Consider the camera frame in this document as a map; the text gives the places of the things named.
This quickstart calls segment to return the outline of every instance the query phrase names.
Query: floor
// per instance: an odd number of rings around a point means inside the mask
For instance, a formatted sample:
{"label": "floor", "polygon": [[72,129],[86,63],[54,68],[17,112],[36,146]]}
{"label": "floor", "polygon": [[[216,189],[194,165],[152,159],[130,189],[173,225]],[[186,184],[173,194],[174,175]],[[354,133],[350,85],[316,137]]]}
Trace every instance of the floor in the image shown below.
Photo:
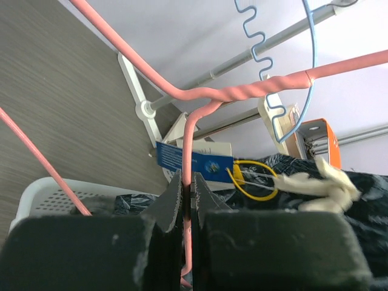
{"label": "floor", "polygon": [[[0,0],[0,106],[64,178],[159,194],[154,158],[117,55],[59,2]],[[149,99],[159,97],[141,80]],[[162,134],[179,110],[158,111]],[[23,190],[48,176],[0,122],[0,245]]]}

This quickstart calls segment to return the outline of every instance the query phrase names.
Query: pink wire hanger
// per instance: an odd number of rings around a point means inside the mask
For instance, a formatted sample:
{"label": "pink wire hanger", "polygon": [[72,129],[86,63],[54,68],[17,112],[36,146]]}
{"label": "pink wire hanger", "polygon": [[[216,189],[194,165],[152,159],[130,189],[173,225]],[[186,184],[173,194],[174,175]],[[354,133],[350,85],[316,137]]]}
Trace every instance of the pink wire hanger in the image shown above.
{"label": "pink wire hanger", "polygon": [[[140,72],[151,80],[166,94],[179,100],[193,100],[199,98],[210,98],[212,101],[195,110],[187,119],[184,129],[184,142],[182,154],[182,183],[184,195],[189,194],[189,187],[192,182],[191,173],[191,155],[192,141],[195,124],[199,119],[213,113],[223,102],[232,102],[246,100],[254,97],[264,97],[270,93],[277,93],[282,90],[306,89],[309,88],[314,80],[326,76],[332,76],[352,70],[363,69],[374,65],[380,65],[388,62],[388,50],[360,56],[333,64],[323,65],[314,69],[303,70],[292,73],[287,76],[274,76],[265,81],[258,81],[252,84],[239,85],[236,87],[226,87],[221,90],[211,88],[194,88],[190,90],[181,90],[166,81],[159,75],[148,63],[145,62],[132,48],[120,37],[108,23],[87,3],[86,0],[70,0],[70,2],[121,52]],[[15,132],[15,134],[26,144],[30,151],[38,158],[41,164],[47,169],[49,174],[55,179],[59,186],[66,192],[75,206],[84,215],[90,215],[90,212],[71,191],[65,181],[55,171],[51,164],[44,158],[42,153],[28,139],[22,130],[12,121],[12,119],[0,108],[0,115],[4,122]],[[181,275],[184,276],[192,269],[192,241],[191,241],[191,221],[189,212],[184,217],[184,240],[186,266],[182,269]],[[181,282],[187,286],[189,284],[181,278]]]}

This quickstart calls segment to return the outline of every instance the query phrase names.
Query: blue wavy wire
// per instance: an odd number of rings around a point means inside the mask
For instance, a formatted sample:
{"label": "blue wavy wire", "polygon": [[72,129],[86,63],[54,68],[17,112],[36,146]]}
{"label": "blue wavy wire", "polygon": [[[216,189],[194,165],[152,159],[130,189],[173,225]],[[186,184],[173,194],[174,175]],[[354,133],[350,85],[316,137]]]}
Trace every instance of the blue wavy wire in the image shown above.
{"label": "blue wavy wire", "polygon": [[[312,16],[313,12],[311,11],[309,3],[307,2],[307,0],[302,0],[302,2],[303,2],[304,10],[306,11],[307,20],[308,20],[309,25],[310,25],[310,34],[311,34],[311,40],[312,40],[312,55],[313,55],[313,66],[312,67],[314,68],[314,67],[316,67],[316,37],[315,37],[314,19]],[[255,32],[255,33],[249,34],[248,29],[246,27],[248,22],[250,22],[256,18],[257,8],[254,5],[249,5],[248,7],[244,8],[244,9],[240,9],[238,7],[237,0],[235,0],[235,5],[236,5],[236,9],[239,13],[244,13],[248,10],[253,10],[253,12],[254,12],[253,16],[251,16],[250,18],[246,19],[243,22],[242,27],[243,27],[244,32],[248,38],[254,38],[255,36],[258,36],[258,35],[261,35],[263,37],[261,42],[255,44],[251,48],[251,53],[252,53],[253,59],[256,62],[269,61],[269,65],[267,67],[261,69],[259,72],[259,78],[261,81],[263,81],[263,73],[270,70],[273,67],[273,59],[271,57],[268,57],[268,56],[265,58],[258,59],[258,57],[256,56],[256,53],[255,53],[255,49],[266,41],[266,34],[264,32]],[[287,138],[289,138],[291,135],[293,135],[298,130],[299,126],[301,125],[301,123],[304,119],[304,116],[306,115],[307,110],[309,109],[313,89],[314,89],[314,85],[312,85],[309,88],[309,92],[308,92],[307,98],[306,98],[306,103],[304,104],[304,107],[303,107],[302,112],[300,114],[299,120],[296,122],[293,129],[291,129],[288,133],[286,133],[282,138],[279,138],[278,133],[276,132],[275,119],[286,115],[287,109],[283,105],[271,106],[269,99],[268,99],[268,97],[271,96],[271,94],[266,95],[266,101],[267,101],[268,107],[270,109],[282,109],[283,110],[282,113],[275,115],[271,120],[272,127],[273,127],[273,133],[274,133],[275,139],[278,143],[284,142]]]}

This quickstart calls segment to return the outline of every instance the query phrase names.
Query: yellow loop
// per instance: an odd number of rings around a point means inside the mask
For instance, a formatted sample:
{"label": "yellow loop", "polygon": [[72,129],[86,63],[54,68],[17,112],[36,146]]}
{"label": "yellow loop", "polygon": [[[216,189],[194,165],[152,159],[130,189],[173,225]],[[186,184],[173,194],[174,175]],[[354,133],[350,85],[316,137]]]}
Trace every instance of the yellow loop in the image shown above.
{"label": "yellow loop", "polygon": [[[235,161],[235,164],[237,164],[237,165],[251,164],[251,165],[261,166],[261,167],[267,169],[274,177],[278,176],[271,167],[267,166],[266,164],[263,164],[262,162],[237,160],[237,161]],[[253,196],[253,195],[249,194],[248,192],[246,192],[243,188],[241,188],[241,186],[237,183],[236,179],[233,177],[233,174],[231,173],[231,171],[228,168],[226,168],[226,171],[228,172],[230,179],[232,179],[236,188],[238,190],[240,190],[242,192],[242,194],[244,194],[246,197],[249,197],[250,199],[253,199],[255,201],[268,201],[268,200],[271,200],[272,198],[274,198],[278,194],[278,189],[275,189],[270,195],[267,195],[264,197]]]}

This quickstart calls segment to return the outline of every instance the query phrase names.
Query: white laundry basket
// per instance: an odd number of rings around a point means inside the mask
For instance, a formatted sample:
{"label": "white laundry basket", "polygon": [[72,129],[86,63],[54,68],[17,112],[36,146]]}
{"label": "white laundry basket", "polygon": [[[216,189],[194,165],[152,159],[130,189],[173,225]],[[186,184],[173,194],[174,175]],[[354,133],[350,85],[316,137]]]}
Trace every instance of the white laundry basket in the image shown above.
{"label": "white laundry basket", "polygon": [[[123,188],[99,185],[64,179],[78,198],[93,196],[118,196],[127,194],[148,194]],[[68,215],[74,206],[51,177],[41,178],[32,182],[23,192],[16,218],[11,222],[9,232],[20,220],[29,216]]]}

